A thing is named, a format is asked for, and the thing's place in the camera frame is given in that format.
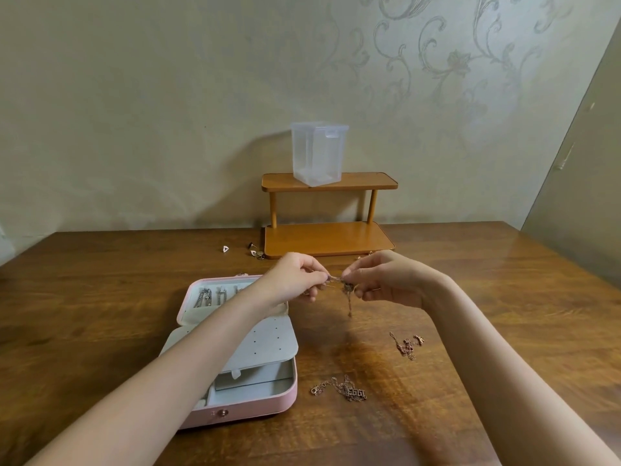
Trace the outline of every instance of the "cabinet door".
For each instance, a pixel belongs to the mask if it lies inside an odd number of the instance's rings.
[[[523,231],[621,287],[621,24]]]

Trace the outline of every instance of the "clear plastic container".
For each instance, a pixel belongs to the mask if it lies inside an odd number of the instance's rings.
[[[291,123],[293,176],[308,186],[341,181],[349,126],[329,122]]]

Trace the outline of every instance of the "hand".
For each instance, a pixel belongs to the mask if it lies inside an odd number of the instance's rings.
[[[428,310],[430,292],[446,275],[391,250],[377,251],[354,261],[343,279],[356,285],[354,294],[364,301],[391,301]]]
[[[330,273],[314,257],[303,253],[287,253],[256,285],[265,288],[275,305],[307,293],[302,299],[314,302],[318,288]]]

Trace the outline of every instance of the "open jewelry box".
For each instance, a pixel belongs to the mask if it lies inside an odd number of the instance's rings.
[[[193,282],[177,314],[181,327],[171,332],[159,355],[258,278],[245,274]],[[280,306],[277,315],[248,333],[180,429],[277,414],[293,405],[298,395],[298,341],[289,305]]]

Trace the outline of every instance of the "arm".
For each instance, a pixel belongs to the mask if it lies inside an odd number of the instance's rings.
[[[161,357],[99,401],[28,464],[151,465],[250,329],[276,305],[328,278],[317,260],[289,253]]]
[[[382,251],[354,262],[343,278],[365,301],[430,315],[503,465],[621,465],[448,276]]]

